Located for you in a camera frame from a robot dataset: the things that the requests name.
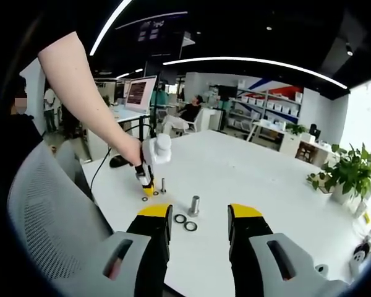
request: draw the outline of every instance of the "metal bolt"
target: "metal bolt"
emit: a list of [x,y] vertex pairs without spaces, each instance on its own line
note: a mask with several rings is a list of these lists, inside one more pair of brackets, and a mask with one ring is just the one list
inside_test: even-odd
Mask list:
[[188,215],[190,217],[196,217],[199,214],[199,196],[193,196],[191,207],[188,210]]
[[166,189],[165,189],[165,179],[164,179],[164,178],[162,179],[161,193],[162,193],[162,194],[165,194],[165,193],[166,193]]

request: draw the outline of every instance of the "monitor screen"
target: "monitor screen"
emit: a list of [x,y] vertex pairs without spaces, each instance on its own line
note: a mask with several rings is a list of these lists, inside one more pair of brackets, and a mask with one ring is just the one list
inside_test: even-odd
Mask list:
[[131,80],[125,104],[126,108],[143,112],[147,111],[150,107],[155,80],[156,76]]

